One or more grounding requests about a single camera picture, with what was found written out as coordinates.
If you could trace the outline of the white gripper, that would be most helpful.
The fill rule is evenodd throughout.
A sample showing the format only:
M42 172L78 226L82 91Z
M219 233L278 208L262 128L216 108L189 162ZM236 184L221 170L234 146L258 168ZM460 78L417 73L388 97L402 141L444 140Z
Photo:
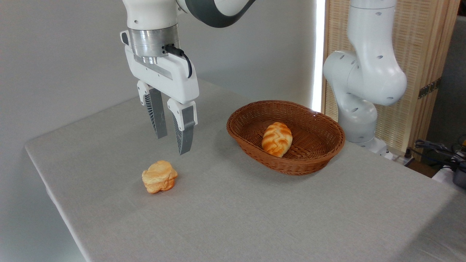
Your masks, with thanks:
M190 151L193 144L194 127L198 124L195 100L200 92L194 66L185 58L169 53L158 57L157 64L140 63L130 46L125 46L130 71L138 81L141 104L146 107L158 139L167 136L162 93L169 96L167 102L173 115L179 154Z

